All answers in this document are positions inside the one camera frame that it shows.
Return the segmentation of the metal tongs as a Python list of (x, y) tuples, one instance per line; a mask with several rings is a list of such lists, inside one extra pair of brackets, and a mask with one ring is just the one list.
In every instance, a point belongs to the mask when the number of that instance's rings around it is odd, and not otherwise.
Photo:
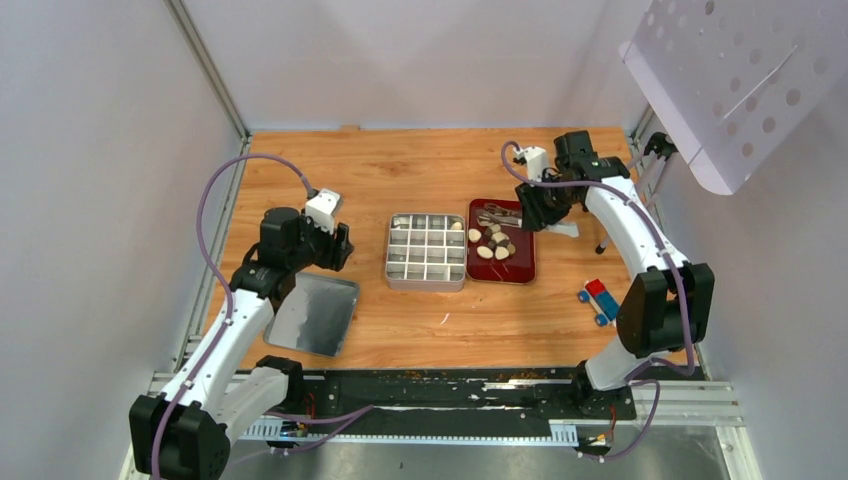
[(559, 221), (551, 225), (543, 225), (540, 229), (525, 227), (520, 211), (491, 202), (485, 203), (482, 208), (473, 214), (473, 217), (480, 226), (484, 227), (499, 225), (532, 232), (545, 231), (571, 238), (577, 238), (580, 235), (579, 227), (575, 222)]

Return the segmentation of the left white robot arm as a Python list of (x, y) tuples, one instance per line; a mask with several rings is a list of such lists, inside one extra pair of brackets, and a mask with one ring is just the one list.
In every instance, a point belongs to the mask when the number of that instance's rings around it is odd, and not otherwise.
[(268, 357), (235, 389), (228, 386), (250, 345), (316, 266), (340, 271), (354, 246), (350, 228), (315, 207), (265, 212), (259, 239), (224, 285), (212, 328), (182, 369), (156, 395), (129, 411), (133, 460), (153, 479), (218, 479), (232, 445), (272, 407), (298, 411), (306, 400), (299, 363)]

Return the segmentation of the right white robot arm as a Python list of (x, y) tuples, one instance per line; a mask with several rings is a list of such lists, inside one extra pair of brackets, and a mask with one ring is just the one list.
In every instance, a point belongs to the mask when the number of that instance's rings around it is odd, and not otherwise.
[(503, 166), (520, 182), (515, 192), (522, 229), (550, 230), (581, 207), (604, 228), (631, 278), (615, 318), (615, 338), (584, 362), (586, 380), (570, 392), (575, 411), (592, 418), (609, 407), (610, 390), (628, 385), (651, 366), (693, 374), (715, 275), (708, 264), (690, 261), (661, 232), (625, 163), (599, 155), (587, 131), (563, 134), (554, 147), (553, 157), (515, 141), (501, 148)]

